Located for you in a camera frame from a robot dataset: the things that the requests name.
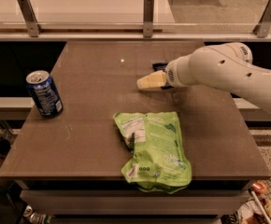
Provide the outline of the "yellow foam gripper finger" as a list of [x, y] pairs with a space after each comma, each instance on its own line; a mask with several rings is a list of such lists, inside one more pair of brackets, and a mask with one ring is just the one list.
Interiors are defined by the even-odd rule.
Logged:
[[144, 76], [140, 78], [136, 85], [141, 90], [153, 89], [153, 88], [161, 88], [166, 83], [166, 74], [164, 71], [159, 70], [157, 72], [153, 72], [150, 75]]

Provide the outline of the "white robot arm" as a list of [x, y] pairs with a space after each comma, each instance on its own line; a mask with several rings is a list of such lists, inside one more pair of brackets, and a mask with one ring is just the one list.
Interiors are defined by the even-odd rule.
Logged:
[[201, 47], [136, 82], [141, 90], [166, 84], [174, 88], [205, 85], [228, 91], [271, 115], [271, 70], [254, 65], [252, 53], [243, 43]]

